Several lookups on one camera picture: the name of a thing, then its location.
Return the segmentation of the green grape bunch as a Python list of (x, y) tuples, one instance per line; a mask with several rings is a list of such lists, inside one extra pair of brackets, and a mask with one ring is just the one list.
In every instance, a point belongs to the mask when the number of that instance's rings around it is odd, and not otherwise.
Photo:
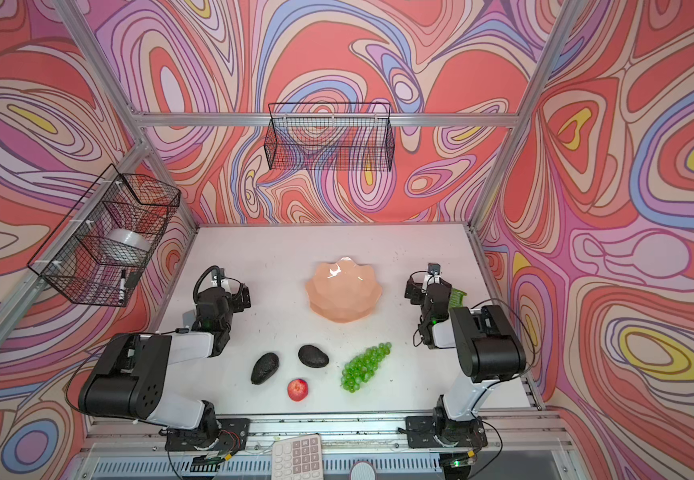
[(341, 374), (341, 387), (355, 393), (376, 374), (381, 363), (391, 354), (392, 344), (383, 342), (367, 348), (348, 361)]

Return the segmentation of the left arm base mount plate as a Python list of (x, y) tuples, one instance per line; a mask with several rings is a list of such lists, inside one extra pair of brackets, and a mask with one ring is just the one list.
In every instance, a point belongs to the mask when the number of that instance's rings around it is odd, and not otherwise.
[(237, 453), (246, 448), (251, 425), (249, 418), (220, 418), (217, 426), (193, 430), (163, 428), (169, 452)]

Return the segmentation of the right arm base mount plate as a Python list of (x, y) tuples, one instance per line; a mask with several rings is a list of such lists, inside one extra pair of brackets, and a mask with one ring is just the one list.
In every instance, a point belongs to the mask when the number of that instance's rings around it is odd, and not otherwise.
[(407, 416), (398, 432), (406, 436), (412, 449), (468, 448), (480, 451), (489, 444), (480, 418), (453, 421), (433, 415)]

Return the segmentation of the dark avocado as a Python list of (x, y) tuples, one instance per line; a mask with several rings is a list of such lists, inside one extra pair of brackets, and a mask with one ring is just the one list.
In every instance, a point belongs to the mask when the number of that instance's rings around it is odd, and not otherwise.
[(303, 345), (299, 349), (298, 358), (302, 364), (313, 369), (324, 368), (330, 363), (330, 358), (326, 353), (310, 344)]
[(263, 354), (255, 363), (251, 382), (253, 385), (262, 385), (269, 380), (279, 369), (280, 359), (276, 353), (268, 352)]

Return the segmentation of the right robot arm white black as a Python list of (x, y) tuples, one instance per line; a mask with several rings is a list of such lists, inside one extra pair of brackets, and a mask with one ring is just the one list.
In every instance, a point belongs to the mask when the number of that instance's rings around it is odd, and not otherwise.
[(479, 412), (496, 387), (527, 369), (525, 349), (502, 307), (487, 299), (474, 307), (457, 306), (455, 289), (430, 263), (409, 275), (404, 297), (421, 308), (414, 344), (430, 350), (453, 349), (460, 367), (449, 391), (429, 416), (408, 416), (399, 430), (412, 449), (487, 445)]

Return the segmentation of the red peach fruit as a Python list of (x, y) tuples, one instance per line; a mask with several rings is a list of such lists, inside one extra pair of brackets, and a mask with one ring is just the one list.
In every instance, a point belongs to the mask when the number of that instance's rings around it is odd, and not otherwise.
[(300, 402), (309, 394), (308, 383), (303, 379), (294, 379), (288, 384), (287, 392), (292, 401)]

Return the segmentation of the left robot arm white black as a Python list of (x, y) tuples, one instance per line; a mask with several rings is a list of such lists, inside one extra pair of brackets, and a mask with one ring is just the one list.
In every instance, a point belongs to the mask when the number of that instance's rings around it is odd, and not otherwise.
[(189, 399), (166, 386), (168, 369), (177, 364), (219, 356), (231, 338), (236, 313), (251, 307), (250, 291), (216, 272), (217, 284), (193, 288), (195, 320), (190, 328), (169, 333), (118, 334), (104, 347), (84, 382), (77, 409), (88, 416), (140, 421), (159, 426), (166, 450), (218, 450), (221, 427), (208, 400)]

